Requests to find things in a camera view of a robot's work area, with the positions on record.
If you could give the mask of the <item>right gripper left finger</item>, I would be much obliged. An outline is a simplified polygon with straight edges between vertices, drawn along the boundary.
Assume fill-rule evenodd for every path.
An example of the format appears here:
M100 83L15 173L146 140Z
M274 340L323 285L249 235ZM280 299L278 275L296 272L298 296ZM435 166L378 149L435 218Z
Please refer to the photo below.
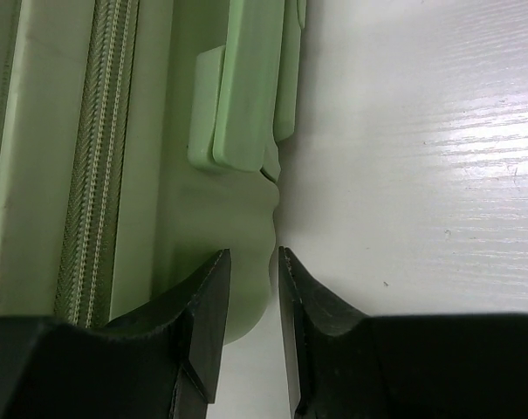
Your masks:
M178 285L110 321L123 340L122 418L204 418L216 399L230 301L231 256L220 250Z

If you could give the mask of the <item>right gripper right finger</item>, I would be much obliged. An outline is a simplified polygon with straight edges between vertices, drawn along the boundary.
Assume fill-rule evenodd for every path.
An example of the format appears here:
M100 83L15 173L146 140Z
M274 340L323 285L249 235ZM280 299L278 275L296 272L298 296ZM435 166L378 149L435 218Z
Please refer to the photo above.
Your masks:
M278 253L293 418L371 418L373 345L367 316L322 285L294 252Z

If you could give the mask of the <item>green hard-shell suitcase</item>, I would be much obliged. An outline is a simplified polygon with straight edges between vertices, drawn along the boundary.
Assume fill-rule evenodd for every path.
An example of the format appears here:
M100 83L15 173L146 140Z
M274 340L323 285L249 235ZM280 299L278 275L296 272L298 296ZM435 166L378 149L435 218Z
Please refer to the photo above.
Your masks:
M97 328L231 254L271 296L303 1L0 1L0 316Z

